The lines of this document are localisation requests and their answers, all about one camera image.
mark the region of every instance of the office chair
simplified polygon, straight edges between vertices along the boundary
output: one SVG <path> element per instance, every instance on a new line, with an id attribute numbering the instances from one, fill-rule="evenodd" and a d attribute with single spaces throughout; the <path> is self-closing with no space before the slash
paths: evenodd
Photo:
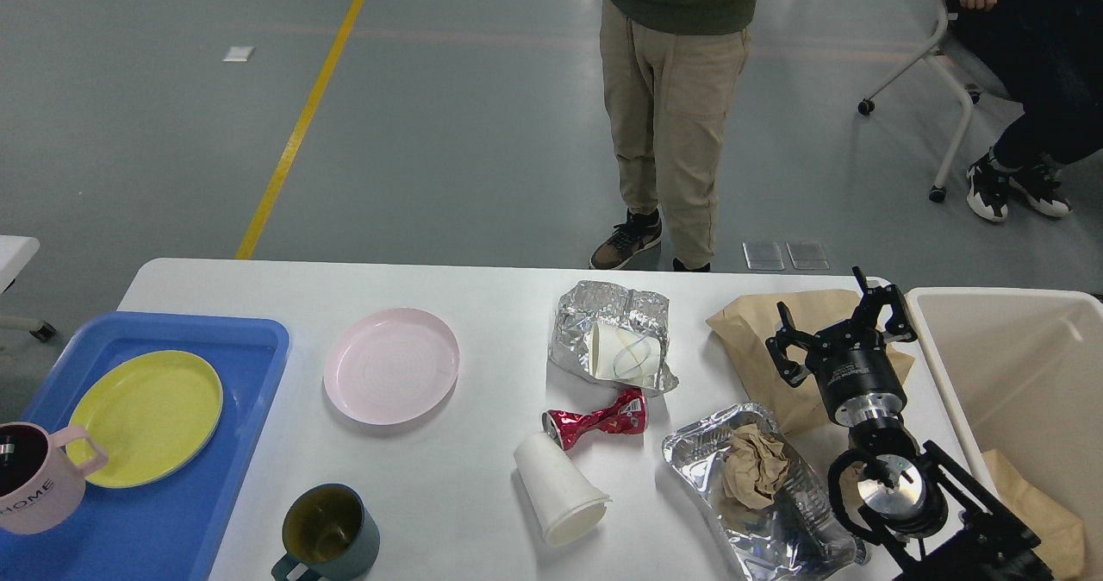
<path id="1" fill-rule="evenodd" d="M 1014 101 L 1015 99 L 1010 97 L 1004 84 L 996 77 L 996 74 L 954 36 L 950 13 L 946 9 L 946 0 L 934 0 L 934 7 L 938 12 L 938 21 L 935 22 L 934 32 L 931 37 L 923 44 L 922 49 L 915 52 L 914 56 L 897 66 L 897 69 L 893 69 L 877 86 L 877 89 L 865 95 L 861 101 L 858 103 L 858 112 L 864 115 L 864 117 L 874 112 L 874 97 L 890 83 L 893 83 L 904 71 L 910 69 L 915 62 L 920 62 L 920 60 L 927 62 L 939 74 L 939 77 L 945 82 L 950 90 L 957 97 L 957 101 L 962 105 L 962 117 L 961 121 L 957 122 L 957 130 L 954 132 L 952 140 L 950 140 L 950 148 L 946 148 L 945 157 L 942 157 L 942 164 L 934 175 L 934 184 L 931 185 L 931 191 L 927 195 L 928 200 L 932 201 L 932 203 L 941 203 L 941 201 L 946 200 L 946 189 L 944 185 L 946 173 L 950 172 L 950 164 L 952 164 L 954 157 L 956 157 L 957 148 L 965 137 L 970 118 L 973 118 L 973 105 L 976 105 L 981 99 L 981 94 L 988 93 L 993 97 L 1005 100 Z M 954 77 L 945 64 L 939 60 L 940 55 L 945 56 L 956 64 L 974 83 L 963 84 Z"/>

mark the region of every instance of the chair wheel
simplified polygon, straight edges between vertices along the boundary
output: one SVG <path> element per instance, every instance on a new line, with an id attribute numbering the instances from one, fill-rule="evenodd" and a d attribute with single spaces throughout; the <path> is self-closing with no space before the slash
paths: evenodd
<path id="1" fill-rule="evenodd" d="M 51 337 L 54 337 L 55 334 L 57 334 L 57 330 L 55 330 L 50 322 L 43 322 L 42 326 L 39 326 L 38 330 L 31 331 L 31 334 L 39 342 L 47 342 Z"/>

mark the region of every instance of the aluminum foil tray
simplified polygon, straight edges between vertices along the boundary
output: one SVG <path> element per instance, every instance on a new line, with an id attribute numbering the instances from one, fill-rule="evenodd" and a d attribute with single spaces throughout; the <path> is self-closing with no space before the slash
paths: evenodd
<path id="1" fill-rule="evenodd" d="M 785 444 L 789 476 L 774 503 L 751 510 L 724 494 L 724 461 L 735 429 L 756 423 Z M 663 458 L 696 494 L 714 537 L 747 581 L 820 580 L 866 563 L 865 545 L 835 519 L 827 489 L 784 437 L 769 409 L 735 405 L 663 441 Z"/>

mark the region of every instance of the coffee inside mug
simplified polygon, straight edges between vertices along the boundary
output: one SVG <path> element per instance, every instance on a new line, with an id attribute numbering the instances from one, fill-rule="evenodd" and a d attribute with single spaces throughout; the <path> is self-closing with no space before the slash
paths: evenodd
<path id="1" fill-rule="evenodd" d="M 18 491 L 46 462 L 50 441 L 28 424 L 0 428 L 0 497 Z"/>
<path id="2" fill-rule="evenodd" d="M 346 487 L 328 485 L 303 494 L 283 521 L 283 545 L 303 563 L 341 557 L 364 521 L 360 498 Z"/>

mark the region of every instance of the white table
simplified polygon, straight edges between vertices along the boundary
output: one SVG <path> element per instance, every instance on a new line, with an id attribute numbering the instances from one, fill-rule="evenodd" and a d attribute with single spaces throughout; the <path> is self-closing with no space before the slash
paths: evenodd
<path id="1" fill-rule="evenodd" d="M 682 384 L 649 404 L 639 437 L 589 433 L 570 455 L 612 496 L 598 528 L 571 545 L 540 541 L 513 462 L 545 409 L 596 409 L 615 396 L 549 366 L 556 302 L 579 279 L 619 282 L 671 299 L 668 364 Z M 850 276 L 674 275 L 653 271 L 389 267 L 259 260 L 154 259 L 119 310 L 275 319 L 291 347 L 211 579 L 270 579 L 283 553 L 280 523 L 303 491 L 342 482 L 363 496 L 383 544 L 367 575 L 387 579 L 731 579 L 679 478 L 663 463 L 663 437 L 745 401 L 705 319 L 740 294 L 854 290 Z M 460 346 L 454 391 L 414 422 L 372 428 L 329 405 L 322 369 L 335 337 L 358 319 L 417 306 L 448 322 Z M 920 442 L 933 439 L 959 462 L 960 444 L 917 344 L 904 411 Z M 592 388 L 588 407 L 549 405 Z M 846 446 L 843 428 L 794 441 L 820 470 Z M 953 521 L 944 535 L 957 528 Z M 888 580 L 899 570 L 882 550 L 837 580 Z"/>
<path id="2" fill-rule="evenodd" d="M 8 290 L 15 276 L 34 258 L 35 251 L 39 251 L 39 239 L 0 235 L 0 293 Z M 0 329 L 30 331 L 39 342 L 46 342 L 57 333 L 54 326 L 41 319 L 14 316 L 0 316 Z"/>
<path id="3" fill-rule="evenodd" d="M 39 251 L 39 239 L 0 235 L 0 293 L 8 289 L 19 271 L 34 258 L 35 251 Z"/>

